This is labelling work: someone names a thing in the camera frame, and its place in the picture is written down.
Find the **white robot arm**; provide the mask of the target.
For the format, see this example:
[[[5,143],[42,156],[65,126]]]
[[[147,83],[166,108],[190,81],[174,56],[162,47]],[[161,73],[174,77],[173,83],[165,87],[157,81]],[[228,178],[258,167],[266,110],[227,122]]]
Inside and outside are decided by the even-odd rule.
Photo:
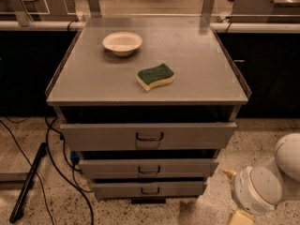
[[[273,212],[280,203],[300,200],[300,134],[280,138],[275,154],[241,172],[223,170],[237,208],[227,225],[253,225],[255,216]]]

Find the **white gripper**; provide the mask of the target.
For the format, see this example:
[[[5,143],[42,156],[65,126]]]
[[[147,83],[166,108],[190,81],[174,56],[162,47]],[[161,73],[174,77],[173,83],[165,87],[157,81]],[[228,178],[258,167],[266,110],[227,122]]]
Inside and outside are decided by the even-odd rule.
[[[253,225],[253,216],[262,216],[276,209],[255,189],[250,177],[251,170],[251,167],[246,167],[238,174],[232,170],[222,171],[230,180],[233,180],[232,199],[246,211],[234,211],[228,225]]]

